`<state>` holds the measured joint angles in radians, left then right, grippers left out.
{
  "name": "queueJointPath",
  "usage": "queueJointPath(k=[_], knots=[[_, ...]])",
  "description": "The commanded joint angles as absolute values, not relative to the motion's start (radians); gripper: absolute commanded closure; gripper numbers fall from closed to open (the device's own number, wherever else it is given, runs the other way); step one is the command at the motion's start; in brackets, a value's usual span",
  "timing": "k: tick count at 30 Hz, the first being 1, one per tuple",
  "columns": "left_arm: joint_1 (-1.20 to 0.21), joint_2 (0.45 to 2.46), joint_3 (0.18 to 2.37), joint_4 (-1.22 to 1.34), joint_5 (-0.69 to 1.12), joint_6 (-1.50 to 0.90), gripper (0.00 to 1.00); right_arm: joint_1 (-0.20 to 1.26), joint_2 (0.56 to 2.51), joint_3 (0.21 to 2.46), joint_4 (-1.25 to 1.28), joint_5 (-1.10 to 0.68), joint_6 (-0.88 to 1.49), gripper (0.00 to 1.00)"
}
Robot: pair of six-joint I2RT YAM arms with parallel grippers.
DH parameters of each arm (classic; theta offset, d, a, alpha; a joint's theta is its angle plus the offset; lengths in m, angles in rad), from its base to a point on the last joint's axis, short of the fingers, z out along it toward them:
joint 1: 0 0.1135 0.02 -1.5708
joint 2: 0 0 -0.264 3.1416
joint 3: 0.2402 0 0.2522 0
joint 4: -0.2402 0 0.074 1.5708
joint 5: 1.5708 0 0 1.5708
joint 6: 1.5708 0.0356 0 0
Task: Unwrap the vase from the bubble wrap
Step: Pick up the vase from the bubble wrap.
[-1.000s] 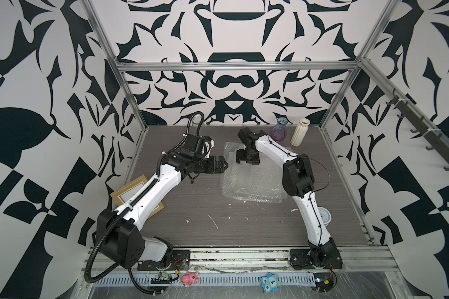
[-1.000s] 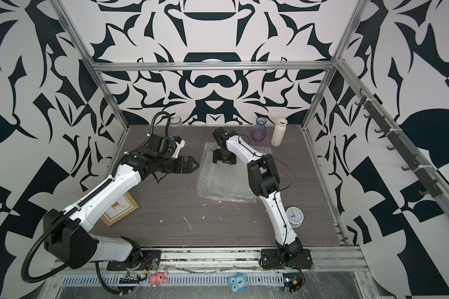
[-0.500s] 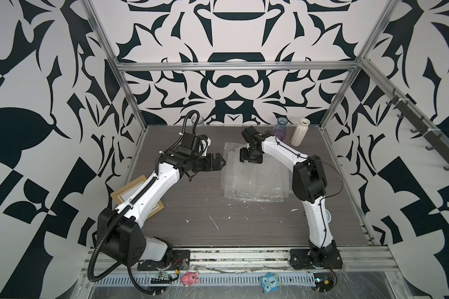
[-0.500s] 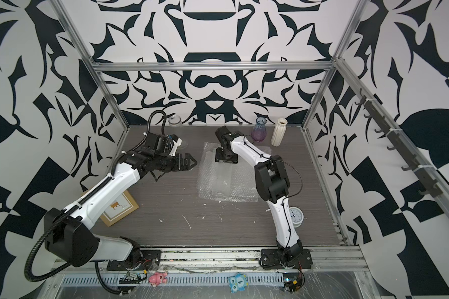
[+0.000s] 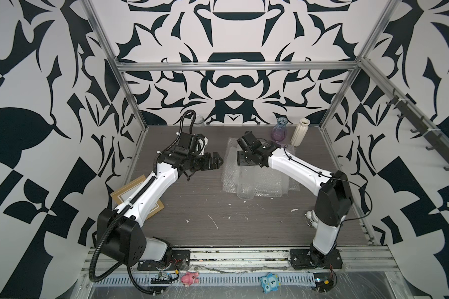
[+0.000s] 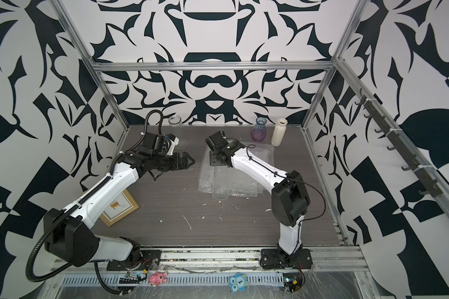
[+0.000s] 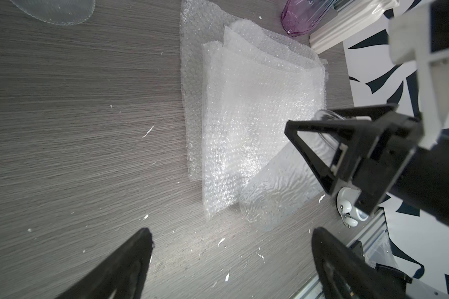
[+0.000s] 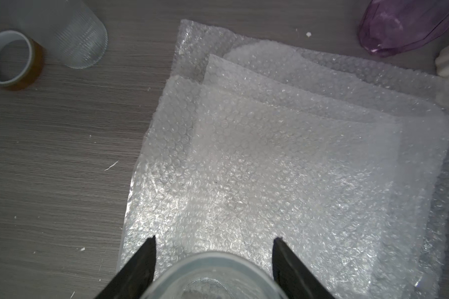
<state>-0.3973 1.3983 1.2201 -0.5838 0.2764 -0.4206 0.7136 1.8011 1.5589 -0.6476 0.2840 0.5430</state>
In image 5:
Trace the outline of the purple blue glass vase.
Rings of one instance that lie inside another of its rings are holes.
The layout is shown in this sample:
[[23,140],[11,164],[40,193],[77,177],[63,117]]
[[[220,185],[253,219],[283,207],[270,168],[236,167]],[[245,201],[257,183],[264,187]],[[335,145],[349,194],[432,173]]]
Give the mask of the purple blue glass vase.
[[277,119],[277,124],[275,124],[271,131],[271,138],[274,142],[280,143],[286,139],[288,123],[289,121],[286,117],[279,117]]

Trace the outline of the clear glass vase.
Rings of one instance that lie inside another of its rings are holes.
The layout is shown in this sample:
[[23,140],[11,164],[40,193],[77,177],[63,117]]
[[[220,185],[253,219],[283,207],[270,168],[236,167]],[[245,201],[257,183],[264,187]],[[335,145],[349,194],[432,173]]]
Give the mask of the clear glass vase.
[[193,128],[199,128],[204,126],[205,126],[204,118],[201,115],[197,115],[193,123]]

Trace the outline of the clear ribbed glass cylinder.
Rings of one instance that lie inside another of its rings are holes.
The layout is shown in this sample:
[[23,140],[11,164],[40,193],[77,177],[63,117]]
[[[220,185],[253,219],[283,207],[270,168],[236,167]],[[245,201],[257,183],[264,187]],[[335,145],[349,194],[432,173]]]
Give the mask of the clear ribbed glass cylinder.
[[256,167],[241,166],[239,168],[239,177],[237,182],[236,195],[248,201],[255,197],[256,192]]

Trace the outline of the white ribbed ceramic vase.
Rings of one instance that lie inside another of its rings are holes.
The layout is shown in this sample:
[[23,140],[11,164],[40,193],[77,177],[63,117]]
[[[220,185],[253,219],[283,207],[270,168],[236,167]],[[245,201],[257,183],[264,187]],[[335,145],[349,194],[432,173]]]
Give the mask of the white ribbed ceramic vase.
[[291,138],[291,145],[294,147],[298,147],[308,132],[309,126],[311,122],[307,118],[300,119],[299,123],[296,125],[293,136]]

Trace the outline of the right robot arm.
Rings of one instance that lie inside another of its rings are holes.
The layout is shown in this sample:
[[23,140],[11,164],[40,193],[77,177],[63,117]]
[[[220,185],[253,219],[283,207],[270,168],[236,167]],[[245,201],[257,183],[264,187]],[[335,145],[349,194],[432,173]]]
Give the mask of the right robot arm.
[[351,186],[341,171],[332,173],[313,166],[285,147],[254,136],[247,131],[238,139],[241,150],[237,152],[238,166],[259,166],[279,171],[307,188],[316,196],[314,209],[306,213],[309,224],[316,229],[309,255],[324,259],[336,249],[337,237],[354,204]]

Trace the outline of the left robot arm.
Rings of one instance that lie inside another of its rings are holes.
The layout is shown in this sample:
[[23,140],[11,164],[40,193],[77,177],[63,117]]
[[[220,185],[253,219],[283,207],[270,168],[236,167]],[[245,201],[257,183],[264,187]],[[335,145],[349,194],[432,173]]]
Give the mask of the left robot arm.
[[123,265],[131,270],[140,262],[156,262],[164,268],[172,263],[172,245],[145,236],[142,228],[154,205],[181,176],[191,178],[197,171],[219,169],[223,164],[217,152],[206,151],[207,138],[194,133],[196,118],[194,110],[187,110],[176,138],[157,152],[145,181],[116,208],[105,208],[99,214],[97,244],[89,265],[91,282],[105,279]]

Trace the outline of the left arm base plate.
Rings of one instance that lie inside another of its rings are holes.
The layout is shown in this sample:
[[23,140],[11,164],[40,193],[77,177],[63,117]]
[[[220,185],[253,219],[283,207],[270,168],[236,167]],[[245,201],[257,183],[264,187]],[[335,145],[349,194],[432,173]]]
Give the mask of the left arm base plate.
[[167,250],[161,260],[145,260],[138,263],[138,271],[180,270],[190,260],[189,250]]

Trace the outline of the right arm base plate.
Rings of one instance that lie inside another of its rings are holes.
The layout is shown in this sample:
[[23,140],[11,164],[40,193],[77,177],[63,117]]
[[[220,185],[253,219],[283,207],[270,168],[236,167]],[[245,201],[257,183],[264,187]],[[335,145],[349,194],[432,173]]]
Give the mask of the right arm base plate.
[[317,249],[291,249],[290,264],[295,270],[303,269],[342,269],[343,260],[340,251],[333,249],[324,255]]

